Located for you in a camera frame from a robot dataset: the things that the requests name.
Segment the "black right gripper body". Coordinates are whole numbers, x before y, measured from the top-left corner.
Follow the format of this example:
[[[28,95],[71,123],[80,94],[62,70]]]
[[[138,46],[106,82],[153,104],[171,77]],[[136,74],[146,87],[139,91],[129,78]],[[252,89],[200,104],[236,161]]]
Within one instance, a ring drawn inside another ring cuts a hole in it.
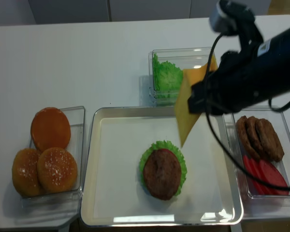
[[[242,50],[227,51],[216,71],[191,87],[188,109],[192,114],[209,113],[214,116],[237,113],[254,104],[253,90],[249,89],[247,69],[253,53]]]

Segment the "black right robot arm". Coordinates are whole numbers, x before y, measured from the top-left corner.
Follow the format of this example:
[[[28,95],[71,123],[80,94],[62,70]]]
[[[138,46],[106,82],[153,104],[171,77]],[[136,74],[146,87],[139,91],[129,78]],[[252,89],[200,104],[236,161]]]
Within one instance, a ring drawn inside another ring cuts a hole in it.
[[[227,51],[219,68],[194,84],[188,99],[192,114],[237,113],[290,91],[290,28],[239,53]]]

